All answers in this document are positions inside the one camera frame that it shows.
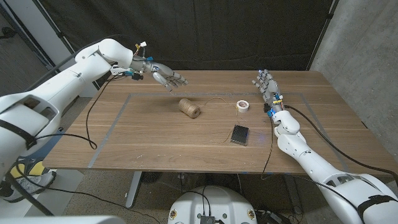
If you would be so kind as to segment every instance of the black strap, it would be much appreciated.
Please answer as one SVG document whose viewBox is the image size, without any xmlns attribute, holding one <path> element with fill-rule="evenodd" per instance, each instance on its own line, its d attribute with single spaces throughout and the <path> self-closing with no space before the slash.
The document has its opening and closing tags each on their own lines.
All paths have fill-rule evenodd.
<svg viewBox="0 0 398 224">
<path fill-rule="evenodd" d="M 392 198 L 388 195 L 373 195 L 373 196 L 369 197 L 369 200 L 362 202 L 362 204 L 359 205 L 357 208 L 358 214 L 361 217 L 362 222 L 364 223 L 363 213 L 365 212 L 366 209 L 368 209 L 370 206 L 378 205 L 380 203 L 389 202 L 391 200 L 398 202 L 397 200 L 395 200 L 394 198 Z"/>
<path fill-rule="evenodd" d="M 22 130 L 21 128 L 18 128 L 17 126 L 11 123 L 8 123 L 7 121 L 0 120 L 0 127 L 5 128 L 8 131 L 12 131 L 13 133 L 16 133 L 17 135 L 25 139 L 27 149 L 30 149 L 32 146 L 37 144 L 34 136 L 31 136 L 26 131 Z"/>
</svg>

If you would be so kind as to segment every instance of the table top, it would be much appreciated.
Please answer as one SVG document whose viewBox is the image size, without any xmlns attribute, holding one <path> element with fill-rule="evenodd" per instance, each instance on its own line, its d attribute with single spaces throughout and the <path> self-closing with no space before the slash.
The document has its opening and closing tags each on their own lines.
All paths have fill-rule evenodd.
<svg viewBox="0 0 398 224">
<path fill-rule="evenodd" d="M 271 122 L 264 113 L 258 89 L 251 83 L 257 71 L 177 72 L 190 83 L 174 89 L 173 94 L 150 75 L 140 81 L 126 77 L 109 83 L 88 120 L 90 137 L 98 149 L 92 150 L 82 139 L 64 136 L 44 165 L 59 169 L 260 174 L 271 151 Z M 321 73 L 271 74 L 278 82 L 284 104 L 306 114 L 342 151 L 370 166 L 398 170 L 392 156 Z M 86 115 L 97 96 L 67 133 L 86 136 Z M 197 118 L 179 110 L 182 98 L 201 108 Z M 249 102 L 248 112 L 236 112 L 238 100 Z M 290 113 L 300 123 L 307 144 L 337 169 L 383 175 L 339 155 L 308 121 L 294 111 Z M 235 124 L 249 128 L 247 146 L 229 141 L 227 135 Z M 304 170 L 277 147 L 274 136 L 266 173 L 304 174 Z"/>
</svg>

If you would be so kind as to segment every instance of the spool of twine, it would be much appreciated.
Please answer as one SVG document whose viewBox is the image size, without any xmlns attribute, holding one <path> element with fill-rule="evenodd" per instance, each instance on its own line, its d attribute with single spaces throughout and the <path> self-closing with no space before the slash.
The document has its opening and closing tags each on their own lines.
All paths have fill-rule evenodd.
<svg viewBox="0 0 398 224">
<path fill-rule="evenodd" d="M 200 107 L 186 98 L 180 100 L 178 107 L 191 118 L 196 118 L 200 114 Z"/>
</svg>

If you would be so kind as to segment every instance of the tape outline on table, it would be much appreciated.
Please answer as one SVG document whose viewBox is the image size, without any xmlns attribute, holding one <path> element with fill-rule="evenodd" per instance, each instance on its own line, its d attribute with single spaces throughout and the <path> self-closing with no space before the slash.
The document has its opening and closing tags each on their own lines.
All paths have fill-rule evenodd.
<svg viewBox="0 0 398 224">
<path fill-rule="evenodd" d="M 174 93 L 171 96 L 245 96 L 245 95 L 253 96 L 253 95 L 261 95 L 261 94 L 260 93 Z M 317 122 L 320 131 L 328 139 L 330 139 L 329 135 L 325 131 L 325 128 L 323 128 L 321 122 L 317 118 L 317 116 L 316 116 L 315 112 L 312 110 L 311 106 L 308 104 L 308 101 L 304 97 L 303 93 L 284 93 L 284 95 L 298 95 L 298 96 L 300 96 L 302 101 L 304 102 L 304 104 L 307 106 L 307 109 L 311 113 L 312 117 L 314 118 L 315 122 Z M 116 116 L 115 120 L 113 121 L 112 126 L 109 128 L 109 131 L 106 133 L 106 136 L 103 139 L 103 141 L 101 142 L 101 145 L 97 148 L 97 150 L 95 151 L 95 154 L 91 158 L 91 161 L 88 163 L 87 168 L 92 168 L 93 167 L 93 165 L 95 163 L 95 160 L 97 159 L 98 155 L 102 151 L 102 148 L 104 148 L 106 142 L 108 141 L 110 135 L 112 134 L 112 131 L 113 131 L 114 127 L 118 123 L 119 118 L 123 114 L 124 109 L 126 108 L 127 104 L 129 103 L 131 97 L 133 97 L 133 96 L 170 96 L 170 93 L 130 93 L 127 96 L 127 98 L 126 98 L 122 108 L 120 109 L 118 115 Z M 349 172 L 349 168 L 348 168 L 347 164 L 345 163 L 345 161 L 343 160 L 343 158 L 341 157 L 340 153 L 338 153 L 336 151 L 336 149 L 332 148 L 331 146 L 329 146 L 329 148 L 336 154 L 336 157 L 340 161 L 340 164 L 343 166 L 343 170 L 345 172 Z"/>
</svg>

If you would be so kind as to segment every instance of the gray wall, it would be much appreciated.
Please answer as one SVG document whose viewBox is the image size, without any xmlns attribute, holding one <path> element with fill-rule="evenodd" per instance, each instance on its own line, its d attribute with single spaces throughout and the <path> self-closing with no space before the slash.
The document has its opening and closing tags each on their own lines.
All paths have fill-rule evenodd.
<svg viewBox="0 0 398 224">
<path fill-rule="evenodd" d="M 6 26 L 11 27 L 0 15 L 0 35 Z M 18 34 L 0 39 L 0 96 L 24 91 L 47 71 Z"/>
<path fill-rule="evenodd" d="M 342 0 L 311 66 L 322 72 L 396 161 L 397 50 L 398 1 Z"/>
</svg>

